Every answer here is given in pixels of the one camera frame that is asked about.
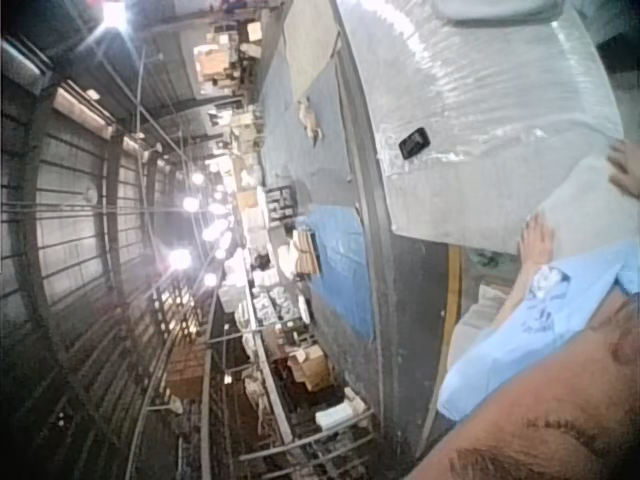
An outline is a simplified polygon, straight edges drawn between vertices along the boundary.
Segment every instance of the white plastic sheet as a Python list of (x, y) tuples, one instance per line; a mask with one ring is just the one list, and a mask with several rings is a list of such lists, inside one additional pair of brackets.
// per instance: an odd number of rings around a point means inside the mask
[[(338, 0), (360, 73), (394, 231), (515, 251), (541, 202), (622, 126), (571, 6), (557, 21), (461, 27), (430, 1)], [(410, 160), (398, 144), (424, 127)]]

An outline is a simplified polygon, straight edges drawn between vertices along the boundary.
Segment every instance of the blue floor mat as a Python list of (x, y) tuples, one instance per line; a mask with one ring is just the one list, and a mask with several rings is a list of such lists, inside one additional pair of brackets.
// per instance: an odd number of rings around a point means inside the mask
[(311, 289), (320, 295), (356, 332), (373, 338), (373, 313), (364, 232), (352, 208), (312, 205), (298, 221), (315, 232), (320, 257), (320, 275), (311, 279)]

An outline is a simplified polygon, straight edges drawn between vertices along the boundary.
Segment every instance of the black phone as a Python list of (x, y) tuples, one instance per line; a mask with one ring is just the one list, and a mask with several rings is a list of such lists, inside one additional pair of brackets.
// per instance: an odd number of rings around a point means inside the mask
[(402, 158), (409, 160), (429, 145), (431, 145), (429, 135), (427, 135), (427, 131), (424, 128), (420, 127), (412, 132), (407, 138), (402, 140), (399, 147), (400, 152), (402, 153)]

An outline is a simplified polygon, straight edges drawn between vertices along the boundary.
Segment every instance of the yellow floor line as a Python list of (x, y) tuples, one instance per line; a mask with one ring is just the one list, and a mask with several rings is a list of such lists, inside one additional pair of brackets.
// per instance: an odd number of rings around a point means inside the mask
[(438, 375), (436, 376), (436, 384), (429, 403), (429, 411), (427, 419), (424, 422), (422, 430), (422, 438), (416, 452), (416, 457), (420, 456), (424, 451), (427, 443), (427, 437), (431, 431), (431, 426), (436, 418), (436, 404), (438, 402), (438, 391), (440, 385), (447, 373), (447, 357), (449, 356), (449, 345), (453, 335), (453, 328), (458, 320), (458, 307), (460, 305), (460, 287), (461, 287), (461, 248), (449, 245), (449, 279), (447, 285), (447, 306), (444, 316), (444, 326), (442, 329), (442, 344), (440, 347), (440, 360), (438, 361)]

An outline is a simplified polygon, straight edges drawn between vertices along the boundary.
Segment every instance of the skin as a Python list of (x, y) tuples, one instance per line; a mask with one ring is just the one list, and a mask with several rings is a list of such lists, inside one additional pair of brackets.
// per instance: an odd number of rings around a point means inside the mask
[[(608, 160), (611, 183), (640, 198), (640, 147), (616, 142)], [(520, 241), (523, 271), (495, 326), (509, 318), (540, 265), (551, 260), (552, 244), (553, 232), (534, 217)], [(409, 478), (476, 478), (477, 452), (485, 451), (515, 459), (514, 468), (505, 469), (513, 478), (588, 480), (617, 473), (640, 444), (639, 298), (614, 286), (584, 331), (494, 392)], [(516, 473), (520, 465), (529, 474)]]
[(612, 290), (589, 328), (489, 397), (409, 478), (458, 478), (451, 465), (468, 449), (509, 452), (558, 478), (605, 477), (640, 431), (640, 330), (637, 310), (616, 316), (625, 302)]

